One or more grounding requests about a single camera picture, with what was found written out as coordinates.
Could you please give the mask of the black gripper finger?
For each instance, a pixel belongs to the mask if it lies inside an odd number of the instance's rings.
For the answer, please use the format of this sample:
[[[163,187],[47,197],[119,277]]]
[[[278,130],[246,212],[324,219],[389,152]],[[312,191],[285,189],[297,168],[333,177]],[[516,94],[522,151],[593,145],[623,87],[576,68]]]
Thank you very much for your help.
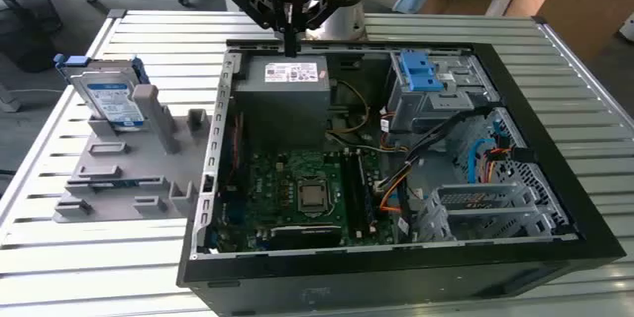
[[[310,0],[293,0],[292,2],[292,57],[298,55],[301,47],[298,34],[306,30],[317,30],[336,11],[344,7],[349,0],[321,0],[316,5],[306,7]]]
[[[284,40],[285,55],[294,56],[294,31],[286,15],[284,0],[233,0],[253,21],[264,28],[273,29]]]

